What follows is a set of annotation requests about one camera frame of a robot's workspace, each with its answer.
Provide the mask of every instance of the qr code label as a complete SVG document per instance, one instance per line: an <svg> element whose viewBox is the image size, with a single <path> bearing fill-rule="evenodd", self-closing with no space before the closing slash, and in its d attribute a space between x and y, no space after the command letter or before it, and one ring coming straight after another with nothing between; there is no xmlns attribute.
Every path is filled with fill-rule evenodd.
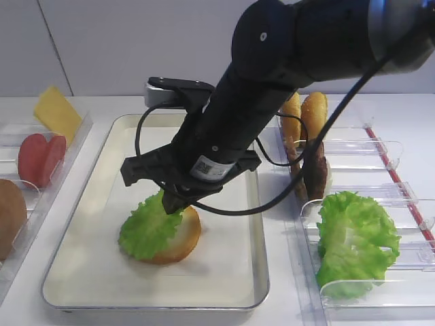
<svg viewBox="0 0 435 326"><path fill-rule="evenodd" d="M220 164L200 156L192 167L190 174L201 180L206 181L219 181L231 170L234 164Z"/></svg>
<svg viewBox="0 0 435 326"><path fill-rule="evenodd" d="M212 169L213 167L211 166L211 165L208 165L208 164L206 164L206 163L204 163L204 162L199 162L197 165L196 165L196 170L198 171L198 172L201 172L201 173L204 173L205 175L208 175L209 173L210 173L210 171L211 171L211 169Z"/></svg>

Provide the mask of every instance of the bottom bun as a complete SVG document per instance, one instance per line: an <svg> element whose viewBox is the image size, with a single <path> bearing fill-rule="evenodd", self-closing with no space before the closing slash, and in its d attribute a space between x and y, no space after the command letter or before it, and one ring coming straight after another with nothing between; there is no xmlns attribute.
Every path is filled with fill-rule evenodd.
<svg viewBox="0 0 435 326"><path fill-rule="evenodd" d="M195 249L201 235L201 222L198 212L189 206L183 212L183 220L177 227L174 238L169 240L168 249L158 252L152 259L141 261L154 265L177 263L185 259Z"/></svg>

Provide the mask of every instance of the food ingredient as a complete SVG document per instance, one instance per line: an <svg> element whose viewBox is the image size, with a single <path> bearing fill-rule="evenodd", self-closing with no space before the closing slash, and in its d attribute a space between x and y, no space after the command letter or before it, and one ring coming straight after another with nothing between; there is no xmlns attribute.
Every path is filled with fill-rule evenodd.
<svg viewBox="0 0 435 326"><path fill-rule="evenodd" d="M65 157L66 149L64 136L55 135L47 142L42 134L31 134L22 142L18 153L20 178L38 188L47 187L55 168Z"/></svg>
<svg viewBox="0 0 435 326"><path fill-rule="evenodd" d="M12 243L27 220L26 202L20 188L12 181L0 179L0 260L8 257Z"/></svg>
<svg viewBox="0 0 435 326"><path fill-rule="evenodd" d="M300 117L308 130L308 140L317 138L328 116L328 97L321 92L310 93L302 103L300 110ZM300 139L306 138L307 135L302 128Z"/></svg>
<svg viewBox="0 0 435 326"><path fill-rule="evenodd" d="M319 286L335 280L369 280L334 283L323 294L334 299L364 295L372 289L370 280L384 280L385 272L400 254L394 221L373 198L352 192L326 196L320 215Z"/></svg>
<svg viewBox="0 0 435 326"><path fill-rule="evenodd" d="M82 123L80 115L55 86L50 86L39 96L33 114L48 130L64 135L67 147Z"/></svg>
<svg viewBox="0 0 435 326"><path fill-rule="evenodd" d="M198 213L189 206L166 214L163 191L140 202L124 222L118 244L136 260L151 264L170 264L186 258L201 235Z"/></svg>
<svg viewBox="0 0 435 326"><path fill-rule="evenodd" d="M312 141L308 141L308 147L312 146ZM325 158L325 147L321 143L312 160L306 163L307 169L304 174L304 183L307 188L309 200L322 199L328 180L328 164Z"/></svg>
<svg viewBox="0 0 435 326"><path fill-rule="evenodd" d="M294 162L298 155L296 148L304 147L305 143L310 146L326 123L328 115L328 98L321 92L314 92L308 95L303 104L299 103L299 95L295 95L284 103L282 112L301 117L308 129L309 140L306 142L307 135L300 122L296 119L281 118L283 131L283 143L287 152L289 162ZM300 164L293 164L290 174L295 177L300 171ZM324 197L328 178L328 163L324 153L322 143L315 153L315 157L306 166L304 178L295 187L297 198L304 204L308 200L322 199Z"/></svg>
<svg viewBox="0 0 435 326"><path fill-rule="evenodd" d="M288 101L284 102L281 110L284 114L300 117L299 93L295 92ZM300 140L300 122L292 117L281 117L281 125L286 135L285 141L289 141L291 137L293 142L298 143Z"/></svg>

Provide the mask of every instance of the red tomato slice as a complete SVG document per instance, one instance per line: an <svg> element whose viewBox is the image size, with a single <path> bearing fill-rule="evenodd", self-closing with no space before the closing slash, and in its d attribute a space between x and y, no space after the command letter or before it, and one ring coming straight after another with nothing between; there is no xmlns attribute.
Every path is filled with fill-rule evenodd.
<svg viewBox="0 0 435 326"><path fill-rule="evenodd" d="M22 180L39 187L39 174L45 160L47 147L48 143L42 134L31 134L22 142L18 153L18 174Z"/></svg>
<svg viewBox="0 0 435 326"><path fill-rule="evenodd" d="M46 158L41 165L38 184L40 187L47 187L52 178L52 174L58 163L65 157L67 150L67 140L64 136L54 136L48 143Z"/></svg>

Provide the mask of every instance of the black cable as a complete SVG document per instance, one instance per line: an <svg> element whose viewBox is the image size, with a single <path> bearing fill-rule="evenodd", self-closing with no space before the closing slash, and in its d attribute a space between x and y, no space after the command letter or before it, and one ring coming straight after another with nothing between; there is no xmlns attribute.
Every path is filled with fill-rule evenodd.
<svg viewBox="0 0 435 326"><path fill-rule="evenodd" d="M205 211L209 211L210 213L215 213L218 215L226 215L226 216L244 216L244 215L253 215L262 213L264 211L267 211L268 209L271 209L275 205L279 204L285 197L288 196L290 192L295 188L295 186L300 182L303 178L306 163L309 162L313 156L315 155L317 149L319 148L321 142L323 141L324 137L328 133L329 129L331 129L332 125L335 123L335 121L338 119L339 115L344 111L346 106L350 103L353 97L361 90L361 88L364 87L364 85L374 76L378 71L380 71L383 66L389 62L401 49L408 46L408 43L413 40L413 37L420 32L420 29L425 27L424 24L421 24L419 26L414 27L411 29L405 36L403 36L399 41L397 41L387 52L384 57L376 62L371 68L367 70L365 74L356 82L356 84L350 89L350 91L346 94L346 96L343 98L343 100L338 104L337 108L334 110L330 118L326 121L324 127L320 130L319 135L314 140L314 143L312 146L310 146L306 153L306 158L304 160L304 164L302 165L302 168L300 169L299 173L290 181L290 184L275 198L267 202L266 204L263 204L261 206L257 206L253 209L246 209L243 211L226 211L222 209L216 209L214 207L210 207L204 204L201 204L200 202L197 202L195 200L189 200L188 198L185 198L184 196L181 196L177 192L174 192L172 189L169 189L166 187L163 183L154 180L154 183L157 184L159 187L161 187L164 191L182 199L183 201L187 202L189 205L198 207L200 209L203 209ZM145 118L153 112L155 109L159 109L161 107L170 107L175 106L174 104L170 103L161 103L159 105L154 105L153 107L149 108L142 116L142 118L139 120L139 123L137 125L137 131L136 131L136 139L135 139L135 149L136 149L136 155L140 158L140 148L139 148L139 139L140 139L140 133L142 129L142 124Z"/></svg>
<svg viewBox="0 0 435 326"><path fill-rule="evenodd" d="M307 129L307 126L305 125L305 123L302 121L302 119L300 117L298 117L296 115L281 113L281 112L276 113L276 115L278 115L279 117L288 117L288 118L292 118L292 119L298 120L300 122L300 125L302 126L302 128L305 131L305 135L306 135L305 143L308 143L308 129ZM263 144L261 143L261 141L260 141L260 139L258 137L256 138L256 143L257 143L258 147L260 148L260 151L263 153L264 158L266 158L266 160L269 163L271 163L271 164L273 164L275 166L289 167L289 166L295 165L295 164L299 163L300 161L302 161L302 159L304 158L304 155L305 155L305 149L306 149L306 147L303 149L302 153L293 162L276 163L266 153L266 150L264 149L264 146L263 146Z"/></svg>

